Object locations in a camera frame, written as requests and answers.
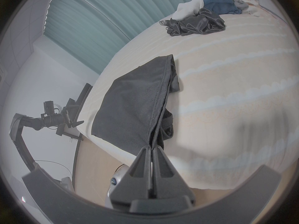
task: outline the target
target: curtain fold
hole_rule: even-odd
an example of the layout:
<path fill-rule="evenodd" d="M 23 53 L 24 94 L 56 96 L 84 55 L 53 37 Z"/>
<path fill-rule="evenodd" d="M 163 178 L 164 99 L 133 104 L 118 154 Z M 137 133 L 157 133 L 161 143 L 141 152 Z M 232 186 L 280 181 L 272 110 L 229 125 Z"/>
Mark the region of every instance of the curtain fold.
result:
<path fill-rule="evenodd" d="M 44 34 L 100 74 L 130 40 L 191 0 L 52 0 Z"/>

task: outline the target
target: gray garment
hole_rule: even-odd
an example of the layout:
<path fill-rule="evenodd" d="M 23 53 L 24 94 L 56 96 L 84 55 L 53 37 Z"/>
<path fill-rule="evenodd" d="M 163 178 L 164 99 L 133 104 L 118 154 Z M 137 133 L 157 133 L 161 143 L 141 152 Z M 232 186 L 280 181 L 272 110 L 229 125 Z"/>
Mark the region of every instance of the gray garment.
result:
<path fill-rule="evenodd" d="M 249 5 L 243 0 L 233 0 L 233 2 L 235 3 L 236 7 L 241 10 L 249 7 Z"/>
<path fill-rule="evenodd" d="M 137 155 L 173 136 L 168 94 L 179 91 L 173 55 L 159 56 L 117 78 L 104 96 L 92 135 Z"/>

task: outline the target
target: black fabric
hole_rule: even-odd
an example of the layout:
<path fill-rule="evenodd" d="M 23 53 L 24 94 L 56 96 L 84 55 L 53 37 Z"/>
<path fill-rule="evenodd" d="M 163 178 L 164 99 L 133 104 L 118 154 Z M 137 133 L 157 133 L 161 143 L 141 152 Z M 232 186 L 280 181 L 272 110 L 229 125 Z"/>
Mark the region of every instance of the black fabric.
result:
<path fill-rule="evenodd" d="M 167 26 L 167 33 L 171 36 L 195 34 L 209 34 L 225 30 L 224 20 L 215 12 L 201 8 L 196 16 L 189 16 L 182 21 L 174 19 L 160 21 Z"/>
<path fill-rule="evenodd" d="M 92 135 L 137 155 L 173 136 L 168 94 L 179 91 L 173 55 L 159 56 L 117 78 L 104 96 Z"/>

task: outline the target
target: bed sheet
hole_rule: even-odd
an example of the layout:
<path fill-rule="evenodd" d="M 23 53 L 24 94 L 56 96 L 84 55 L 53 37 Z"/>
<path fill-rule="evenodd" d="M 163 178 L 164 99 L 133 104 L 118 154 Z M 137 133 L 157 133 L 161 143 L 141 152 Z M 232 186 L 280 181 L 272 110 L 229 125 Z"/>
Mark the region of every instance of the bed sheet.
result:
<path fill-rule="evenodd" d="M 299 157 L 298 45 L 285 22 L 258 9 L 221 15 L 226 30 L 208 35 L 171 37 L 153 24 L 104 69 L 78 130 L 130 166 L 134 155 L 91 135 L 94 117 L 116 78 L 173 54 L 181 90 L 168 97 L 174 136 L 164 151 L 186 183 L 232 189 L 262 164 L 284 171 Z"/>

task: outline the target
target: brown floor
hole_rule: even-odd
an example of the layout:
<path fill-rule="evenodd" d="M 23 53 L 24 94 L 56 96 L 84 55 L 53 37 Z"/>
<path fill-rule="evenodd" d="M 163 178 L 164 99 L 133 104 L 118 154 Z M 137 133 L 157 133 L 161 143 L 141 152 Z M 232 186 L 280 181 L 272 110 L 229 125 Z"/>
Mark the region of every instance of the brown floor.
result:
<path fill-rule="evenodd" d="M 107 154 L 87 138 L 80 144 L 75 192 L 77 195 L 99 205 L 104 205 L 105 197 L 110 186 L 110 179 L 121 162 Z M 291 165 L 282 174 L 282 180 L 272 199 L 253 223 L 256 223 L 275 203 L 292 177 L 297 162 Z M 228 194 L 231 190 L 192 189 L 196 196 L 196 206 L 216 201 Z"/>

